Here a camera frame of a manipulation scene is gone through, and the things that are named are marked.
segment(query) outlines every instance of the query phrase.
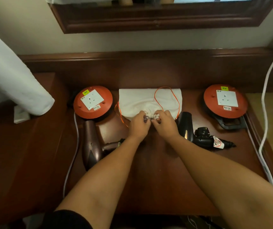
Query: wooden table surface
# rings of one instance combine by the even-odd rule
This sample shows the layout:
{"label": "wooden table surface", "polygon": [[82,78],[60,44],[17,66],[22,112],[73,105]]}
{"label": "wooden table surface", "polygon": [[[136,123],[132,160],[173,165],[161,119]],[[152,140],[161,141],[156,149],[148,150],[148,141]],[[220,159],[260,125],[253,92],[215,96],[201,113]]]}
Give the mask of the wooden table surface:
{"label": "wooden table surface", "polygon": [[[211,135],[234,142],[236,148],[220,150],[216,153],[265,177],[247,131],[242,129],[229,132],[222,129],[216,120],[202,111],[200,107],[202,92],[202,90],[182,90],[182,111],[192,113],[194,130],[198,127],[208,127]],[[113,91],[112,94],[114,102],[117,102],[118,91]],[[81,119],[78,124],[82,133]],[[97,129],[104,143],[118,141],[126,138],[128,134],[128,128],[115,112],[99,122]],[[85,168],[79,149],[67,190],[72,189],[84,174]],[[153,126],[135,154],[116,213],[219,215],[212,202],[195,184],[175,151],[157,134]]]}

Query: black shorts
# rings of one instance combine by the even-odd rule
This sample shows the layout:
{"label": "black shorts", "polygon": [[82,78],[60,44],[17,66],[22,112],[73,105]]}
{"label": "black shorts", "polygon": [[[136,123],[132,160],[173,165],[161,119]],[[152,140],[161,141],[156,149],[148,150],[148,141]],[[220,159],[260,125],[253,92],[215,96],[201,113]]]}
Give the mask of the black shorts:
{"label": "black shorts", "polygon": [[56,228],[93,229],[83,216],[71,210],[58,210],[44,217],[42,229]]}

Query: black hair dryer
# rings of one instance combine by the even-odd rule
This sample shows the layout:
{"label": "black hair dryer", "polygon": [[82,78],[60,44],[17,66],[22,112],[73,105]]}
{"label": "black hair dryer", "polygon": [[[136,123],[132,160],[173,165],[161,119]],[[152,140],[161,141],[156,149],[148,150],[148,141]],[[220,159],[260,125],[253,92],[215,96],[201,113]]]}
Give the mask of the black hair dryer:
{"label": "black hair dryer", "polygon": [[[193,121],[192,114],[189,112],[181,112],[178,117],[178,131],[179,134],[185,139],[193,142],[197,146],[200,146],[205,149],[212,149],[214,147],[215,140],[213,136],[210,135],[210,132],[207,127],[201,127],[193,130]],[[231,147],[236,147],[233,142],[219,139],[224,144],[224,149]]]}

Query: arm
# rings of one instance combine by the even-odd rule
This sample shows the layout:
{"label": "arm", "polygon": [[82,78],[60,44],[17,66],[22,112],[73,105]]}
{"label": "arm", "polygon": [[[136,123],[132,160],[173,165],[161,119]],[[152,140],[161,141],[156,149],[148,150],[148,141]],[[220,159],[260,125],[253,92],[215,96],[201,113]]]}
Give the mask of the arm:
{"label": "arm", "polygon": [[231,228],[273,228],[273,187],[256,173],[202,149],[179,135],[169,111],[157,111],[158,133],[174,148],[188,172]]}
{"label": "arm", "polygon": [[139,143],[150,128],[141,111],[129,127],[128,138],[116,150],[94,165],[74,186],[56,210],[79,213],[94,229],[109,228],[118,200],[126,184]]}

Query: yellow label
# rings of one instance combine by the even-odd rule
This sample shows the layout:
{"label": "yellow label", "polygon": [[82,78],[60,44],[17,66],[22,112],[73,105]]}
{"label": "yellow label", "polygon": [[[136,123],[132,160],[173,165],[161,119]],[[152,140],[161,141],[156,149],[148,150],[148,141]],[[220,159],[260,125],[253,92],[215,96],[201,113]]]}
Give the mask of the yellow label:
{"label": "yellow label", "polygon": [[89,90],[85,90],[82,94],[85,96],[86,94],[89,94]]}
{"label": "yellow label", "polygon": [[228,87],[223,87],[223,86],[221,86],[221,90],[222,90],[222,91],[228,91],[229,88],[228,88]]}

